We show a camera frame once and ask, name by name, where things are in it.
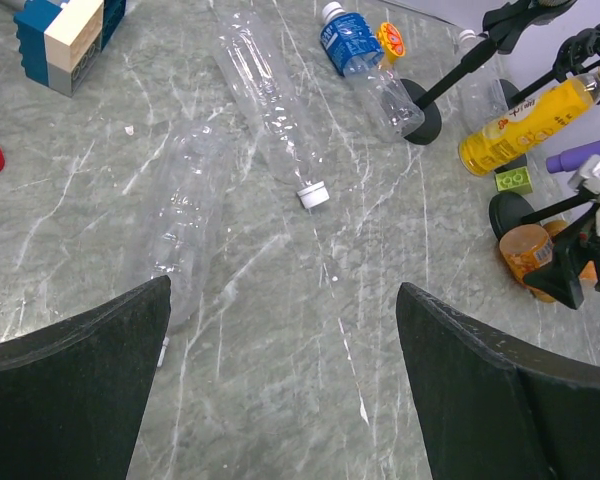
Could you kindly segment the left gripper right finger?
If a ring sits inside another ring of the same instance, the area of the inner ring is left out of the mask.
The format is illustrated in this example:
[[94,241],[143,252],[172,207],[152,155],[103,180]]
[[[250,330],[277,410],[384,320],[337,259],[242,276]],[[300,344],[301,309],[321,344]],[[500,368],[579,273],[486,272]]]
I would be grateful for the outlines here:
[[399,339],[435,479],[600,479],[600,367],[541,349],[412,283]]

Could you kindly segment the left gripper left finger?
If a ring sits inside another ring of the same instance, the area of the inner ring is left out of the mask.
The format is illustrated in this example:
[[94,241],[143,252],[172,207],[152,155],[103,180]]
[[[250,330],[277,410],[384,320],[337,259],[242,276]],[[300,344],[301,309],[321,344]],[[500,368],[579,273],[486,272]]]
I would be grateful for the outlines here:
[[170,316],[168,277],[0,343],[0,479],[126,477]]

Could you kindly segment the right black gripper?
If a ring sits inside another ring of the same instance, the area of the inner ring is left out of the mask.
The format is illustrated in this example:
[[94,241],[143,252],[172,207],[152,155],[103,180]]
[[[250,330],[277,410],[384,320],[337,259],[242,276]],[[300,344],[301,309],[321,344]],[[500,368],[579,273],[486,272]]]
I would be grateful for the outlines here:
[[600,237],[596,235],[593,204],[576,222],[572,240],[554,245],[552,261],[524,276],[524,282],[553,297],[564,306],[577,310],[584,301],[580,274],[592,262],[596,271],[595,290],[600,292]]

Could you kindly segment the orange bottle with barcode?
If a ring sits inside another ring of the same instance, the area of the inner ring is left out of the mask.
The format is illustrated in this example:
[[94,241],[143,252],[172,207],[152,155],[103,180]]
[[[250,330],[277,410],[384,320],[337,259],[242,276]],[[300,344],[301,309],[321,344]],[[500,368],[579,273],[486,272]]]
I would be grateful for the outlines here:
[[509,230],[499,241],[500,253],[514,278],[538,300],[554,303],[555,299],[545,292],[530,287],[524,276],[552,261],[552,240],[540,225],[520,225]]

